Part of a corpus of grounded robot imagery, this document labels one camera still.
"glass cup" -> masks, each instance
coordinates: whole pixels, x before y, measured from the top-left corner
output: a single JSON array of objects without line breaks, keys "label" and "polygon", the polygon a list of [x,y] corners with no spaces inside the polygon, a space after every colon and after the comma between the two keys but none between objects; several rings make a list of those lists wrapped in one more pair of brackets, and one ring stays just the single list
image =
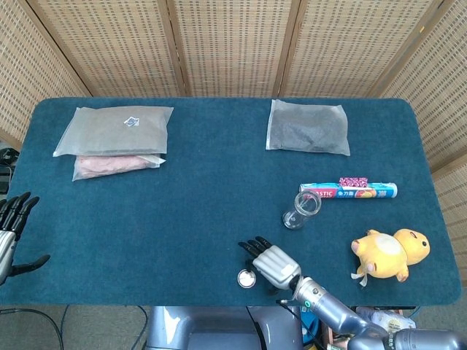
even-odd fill
[{"label": "glass cup", "polygon": [[295,197],[293,208],[282,215],[286,228],[297,230],[321,209],[321,198],[315,191],[303,190]]}]

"yellow chick plush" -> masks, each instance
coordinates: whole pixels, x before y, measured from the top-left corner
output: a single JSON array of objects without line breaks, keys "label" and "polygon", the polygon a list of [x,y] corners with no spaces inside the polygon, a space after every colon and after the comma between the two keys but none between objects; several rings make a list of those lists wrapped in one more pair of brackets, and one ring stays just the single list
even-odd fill
[{"label": "yellow chick plush", "polygon": [[368,274],[379,279],[396,276],[399,282],[404,282],[409,277],[408,266],[425,259],[430,244],[422,233],[406,228],[394,236],[369,230],[367,236],[352,242],[352,251],[360,258],[360,266],[351,277],[363,277],[360,284],[366,286]]}]

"teal tablecloth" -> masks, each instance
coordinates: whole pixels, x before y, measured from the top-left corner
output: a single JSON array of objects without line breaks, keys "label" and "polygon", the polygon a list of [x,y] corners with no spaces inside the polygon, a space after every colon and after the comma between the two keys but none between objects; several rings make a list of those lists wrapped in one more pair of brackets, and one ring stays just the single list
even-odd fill
[{"label": "teal tablecloth", "polygon": [[[294,257],[304,273],[347,305],[451,303],[458,270],[433,189],[414,113],[398,99],[286,98],[341,104],[350,157],[266,151],[270,99],[55,98],[40,103],[9,196],[40,196],[15,263],[51,254],[41,269],[8,279],[3,303],[273,305],[258,274],[252,289],[236,282],[247,254],[238,241],[262,235]],[[72,183],[74,157],[52,153],[78,106],[173,106],[167,162]],[[394,199],[324,200],[303,230],[281,214],[300,183],[366,176],[395,182]],[[404,283],[350,278],[350,249],[369,228],[420,231],[431,253]]]}]

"label sticker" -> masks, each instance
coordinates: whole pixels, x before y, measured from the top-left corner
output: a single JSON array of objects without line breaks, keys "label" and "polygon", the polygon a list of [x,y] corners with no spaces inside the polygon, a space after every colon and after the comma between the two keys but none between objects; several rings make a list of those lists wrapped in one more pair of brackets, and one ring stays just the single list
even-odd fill
[{"label": "label sticker", "polygon": [[139,118],[129,117],[127,120],[124,121],[124,123],[129,127],[138,126],[139,125]]}]

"metal robot arm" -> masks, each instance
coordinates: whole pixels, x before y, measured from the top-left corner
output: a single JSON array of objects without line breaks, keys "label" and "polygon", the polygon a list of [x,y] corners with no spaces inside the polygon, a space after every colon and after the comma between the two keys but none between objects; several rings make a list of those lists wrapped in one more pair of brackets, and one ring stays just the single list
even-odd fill
[{"label": "metal robot arm", "polygon": [[30,195],[29,192],[26,192],[19,197],[11,198],[9,201],[0,201],[0,285],[5,282],[7,277],[40,268],[50,258],[50,255],[44,255],[29,264],[12,265],[16,244],[21,238],[28,215],[39,201],[39,197],[34,197],[26,202]]},{"label": "metal robot arm", "polygon": [[459,335],[446,330],[401,330],[390,335],[363,320],[316,281],[302,276],[300,265],[278,246],[259,236],[239,245],[255,258],[252,264],[276,288],[291,289],[293,299],[311,308],[334,332],[353,334],[349,350],[467,350]]}]

